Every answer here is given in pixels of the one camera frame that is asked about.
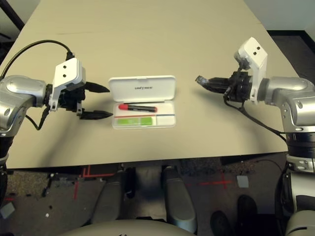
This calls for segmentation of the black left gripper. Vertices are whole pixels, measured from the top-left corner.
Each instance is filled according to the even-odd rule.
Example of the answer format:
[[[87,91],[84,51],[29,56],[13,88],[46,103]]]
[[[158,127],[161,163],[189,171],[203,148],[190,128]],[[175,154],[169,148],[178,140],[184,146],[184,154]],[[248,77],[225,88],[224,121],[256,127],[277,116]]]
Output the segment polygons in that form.
[[[81,120],[99,120],[109,118],[113,115],[112,113],[106,111],[85,111],[85,109],[82,107],[82,101],[86,98],[85,90],[94,93],[110,92],[108,88],[102,85],[86,82],[84,86],[74,90],[62,90],[58,100],[58,107],[64,108],[67,111],[75,112]]]

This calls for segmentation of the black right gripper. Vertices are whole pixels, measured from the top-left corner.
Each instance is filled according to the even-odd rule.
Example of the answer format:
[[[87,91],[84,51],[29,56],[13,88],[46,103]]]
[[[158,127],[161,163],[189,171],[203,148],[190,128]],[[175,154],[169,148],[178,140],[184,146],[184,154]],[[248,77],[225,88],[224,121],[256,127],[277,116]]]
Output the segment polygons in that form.
[[[243,103],[250,98],[252,77],[247,71],[235,71],[230,78],[210,78],[204,88],[214,93],[223,93],[226,101]]]

